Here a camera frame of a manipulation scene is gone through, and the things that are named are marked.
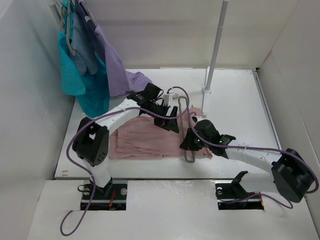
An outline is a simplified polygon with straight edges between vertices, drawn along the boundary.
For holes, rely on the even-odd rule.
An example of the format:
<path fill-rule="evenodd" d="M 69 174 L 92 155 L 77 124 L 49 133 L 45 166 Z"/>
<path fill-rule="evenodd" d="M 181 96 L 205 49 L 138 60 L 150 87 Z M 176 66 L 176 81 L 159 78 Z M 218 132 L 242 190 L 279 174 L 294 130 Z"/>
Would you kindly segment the pink trousers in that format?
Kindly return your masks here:
<path fill-rule="evenodd" d="M 183 130 L 180 133 L 167 131 L 154 125 L 151 117 L 135 117 L 110 136 L 109 158 L 111 160 L 154 160 L 184 156 L 180 148 L 188 130 L 188 116 L 181 118 Z"/>

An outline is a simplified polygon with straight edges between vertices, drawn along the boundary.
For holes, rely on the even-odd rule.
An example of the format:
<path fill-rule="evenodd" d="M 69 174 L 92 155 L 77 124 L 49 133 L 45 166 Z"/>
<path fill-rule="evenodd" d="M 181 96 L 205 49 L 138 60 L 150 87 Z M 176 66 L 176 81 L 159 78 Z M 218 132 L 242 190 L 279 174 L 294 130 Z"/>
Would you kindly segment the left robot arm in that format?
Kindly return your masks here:
<path fill-rule="evenodd" d="M 153 117 L 154 125 L 167 131 L 179 133 L 178 107 L 170 106 L 168 98 L 160 97 L 162 90 L 148 83 L 144 90 L 131 92 L 117 107 L 96 123 L 88 117 L 80 121 L 72 150 L 86 164 L 91 175 L 90 196 L 106 199 L 111 195 L 113 180 L 107 166 L 109 162 L 110 136 L 129 120 L 142 114 Z"/>

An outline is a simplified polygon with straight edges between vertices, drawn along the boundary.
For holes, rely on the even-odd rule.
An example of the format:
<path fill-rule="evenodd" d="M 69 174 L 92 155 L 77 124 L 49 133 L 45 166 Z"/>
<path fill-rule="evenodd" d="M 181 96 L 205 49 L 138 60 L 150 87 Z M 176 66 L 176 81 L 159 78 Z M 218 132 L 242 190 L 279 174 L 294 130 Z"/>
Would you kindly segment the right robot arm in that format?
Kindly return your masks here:
<path fill-rule="evenodd" d="M 319 180 L 297 151 L 288 148 L 253 147 L 228 134 L 220 134 L 207 119 L 197 119 L 187 130 L 180 148 L 199 151 L 208 148 L 215 156 L 240 161 L 268 173 L 268 177 L 248 177 L 241 171 L 227 188 L 222 188 L 224 199 L 244 199 L 254 192 L 274 192 L 287 201 L 299 203 L 306 194 L 319 189 Z"/>

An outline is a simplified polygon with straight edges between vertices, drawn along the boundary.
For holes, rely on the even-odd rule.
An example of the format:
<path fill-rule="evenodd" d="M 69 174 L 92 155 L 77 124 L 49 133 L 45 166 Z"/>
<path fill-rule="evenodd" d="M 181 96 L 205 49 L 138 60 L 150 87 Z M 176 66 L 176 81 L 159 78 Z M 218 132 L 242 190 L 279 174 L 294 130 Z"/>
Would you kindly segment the grey hanger on rack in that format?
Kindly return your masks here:
<path fill-rule="evenodd" d="M 72 56 L 76 55 L 76 50 L 71 46 L 72 40 L 72 14 L 74 11 L 74 4 L 71 0 L 55 0 L 54 1 L 58 13 L 60 15 L 59 20 L 59 29 L 64 31 L 66 44 L 69 49 L 69 52 Z"/>

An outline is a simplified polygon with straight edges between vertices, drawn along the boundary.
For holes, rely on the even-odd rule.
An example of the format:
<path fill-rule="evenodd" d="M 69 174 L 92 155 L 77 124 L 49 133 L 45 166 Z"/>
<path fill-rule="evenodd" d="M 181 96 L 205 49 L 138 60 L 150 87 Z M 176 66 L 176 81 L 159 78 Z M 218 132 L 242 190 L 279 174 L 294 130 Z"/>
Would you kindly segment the white rack pole with base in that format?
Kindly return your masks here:
<path fill-rule="evenodd" d="M 210 109 L 210 96 L 212 94 L 212 80 L 214 75 L 214 70 L 217 62 L 217 56 L 219 52 L 220 42 L 222 38 L 224 23 L 226 19 L 227 9 L 229 5 L 229 0 L 223 0 L 218 20 L 218 25 L 216 29 L 215 39 L 214 39 L 214 45 L 210 60 L 210 65 L 207 68 L 207 74 L 206 74 L 206 80 L 205 85 L 202 88 L 202 94 L 203 94 L 203 100 L 202 100 L 202 113 L 204 117 L 207 117 L 209 114 Z"/>

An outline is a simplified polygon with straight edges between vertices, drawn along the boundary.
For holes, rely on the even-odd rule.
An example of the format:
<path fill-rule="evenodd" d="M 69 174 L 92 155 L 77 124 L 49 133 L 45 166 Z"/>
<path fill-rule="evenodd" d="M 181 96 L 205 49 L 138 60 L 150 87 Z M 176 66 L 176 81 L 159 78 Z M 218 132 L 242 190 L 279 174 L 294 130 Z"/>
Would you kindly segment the purple hanging shirt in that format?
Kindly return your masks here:
<path fill-rule="evenodd" d="M 117 50 L 107 41 L 101 27 L 95 22 L 84 0 L 76 0 L 78 14 L 95 53 L 105 64 L 109 94 L 111 97 L 125 95 L 131 91 L 140 92 L 151 80 L 142 72 L 125 69 Z"/>

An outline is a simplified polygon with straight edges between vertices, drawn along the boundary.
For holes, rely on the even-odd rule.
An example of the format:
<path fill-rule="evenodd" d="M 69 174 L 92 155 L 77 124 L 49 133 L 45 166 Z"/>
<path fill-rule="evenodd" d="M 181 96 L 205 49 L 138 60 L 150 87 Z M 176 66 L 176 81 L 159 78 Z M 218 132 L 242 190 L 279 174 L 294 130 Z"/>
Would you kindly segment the teal hanging shirt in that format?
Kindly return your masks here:
<path fill-rule="evenodd" d="M 97 73 L 81 75 L 71 59 L 64 31 L 58 32 L 57 46 L 63 92 L 74 96 L 88 117 L 95 118 L 105 114 L 109 110 L 110 93 L 107 70 L 103 61 L 93 49 L 98 65 Z"/>

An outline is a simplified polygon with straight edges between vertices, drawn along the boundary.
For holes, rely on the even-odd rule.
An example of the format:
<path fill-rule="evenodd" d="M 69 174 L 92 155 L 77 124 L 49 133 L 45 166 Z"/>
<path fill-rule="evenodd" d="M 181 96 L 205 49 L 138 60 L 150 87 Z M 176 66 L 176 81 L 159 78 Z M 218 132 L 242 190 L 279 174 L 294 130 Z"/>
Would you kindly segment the blue-grey hanging garment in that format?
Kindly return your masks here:
<path fill-rule="evenodd" d="M 71 55 L 71 59 L 79 73 L 81 75 L 85 73 L 95 75 L 98 71 L 98 62 L 87 33 L 75 11 L 72 13 L 72 38 L 70 45 L 75 50 L 75 55 Z"/>

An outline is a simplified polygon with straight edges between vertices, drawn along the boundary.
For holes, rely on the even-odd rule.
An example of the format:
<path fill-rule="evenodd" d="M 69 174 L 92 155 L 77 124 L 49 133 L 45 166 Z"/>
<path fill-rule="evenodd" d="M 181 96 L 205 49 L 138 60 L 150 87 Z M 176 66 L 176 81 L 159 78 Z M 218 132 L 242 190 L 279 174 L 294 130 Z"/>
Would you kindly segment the left white rack pole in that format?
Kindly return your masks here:
<path fill-rule="evenodd" d="M 61 7 L 59 0 L 47 0 L 48 6 L 52 12 L 52 15 L 56 22 L 59 24 L 61 22 Z"/>

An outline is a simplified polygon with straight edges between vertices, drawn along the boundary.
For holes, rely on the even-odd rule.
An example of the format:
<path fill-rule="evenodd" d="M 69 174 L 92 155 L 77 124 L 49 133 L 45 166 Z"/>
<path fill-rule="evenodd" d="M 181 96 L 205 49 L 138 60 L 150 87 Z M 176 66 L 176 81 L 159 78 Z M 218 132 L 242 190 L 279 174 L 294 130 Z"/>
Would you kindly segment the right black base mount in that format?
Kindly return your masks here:
<path fill-rule="evenodd" d="M 246 192 L 239 184 L 216 183 L 215 195 L 219 210 L 264 210 L 262 198 L 254 196 L 244 200 L 244 198 L 254 195 L 255 192 Z"/>

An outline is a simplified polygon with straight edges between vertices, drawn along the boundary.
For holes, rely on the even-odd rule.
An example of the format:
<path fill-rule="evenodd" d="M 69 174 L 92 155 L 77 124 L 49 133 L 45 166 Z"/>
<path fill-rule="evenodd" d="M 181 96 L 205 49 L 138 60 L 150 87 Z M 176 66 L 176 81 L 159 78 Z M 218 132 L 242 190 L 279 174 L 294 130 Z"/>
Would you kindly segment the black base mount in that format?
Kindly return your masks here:
<path fill-rule="evenodd" d="M 82 193 L 80 201 L 80 209 L 84 211 L 89 203 L 92 185 L 90 183 L 82 184 L 77 187 Z M 127 182 L 116 182 L 112 185 L 112 189 L 107 196 L 104 196 L 96 189 L 93 199 L 89 204 L 89 211 L 125 211 L 127 206 Z"/>
<path fill-rule="evenodd" d="M 254 195 L 255 192 L 246 192 L 239 184 L 216 183 L 215 195 L 219 210 L 264 210 L 262 198 L 254 196 L 244 200 L 244 198 Z"/>

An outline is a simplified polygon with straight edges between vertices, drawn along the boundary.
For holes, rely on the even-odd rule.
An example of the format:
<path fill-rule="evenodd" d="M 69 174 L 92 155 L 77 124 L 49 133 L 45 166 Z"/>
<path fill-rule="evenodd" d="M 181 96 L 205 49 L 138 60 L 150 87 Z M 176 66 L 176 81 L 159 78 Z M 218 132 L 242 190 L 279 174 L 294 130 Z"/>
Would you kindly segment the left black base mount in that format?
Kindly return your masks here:
<path fill-rule="evenodd" d="M 89 203 L 92 185 L 90 183 L 82 184 L 77 187 L 82 193 L 80 201 L 80 209 L 84 211 Z M 104 196 L 96 189 L 93 199 L 89 204 L 89 211 L 125 211 L 127 206 L 127 182 L 116 182 L 112 185 L 112 189 L 107 196 Z"/>

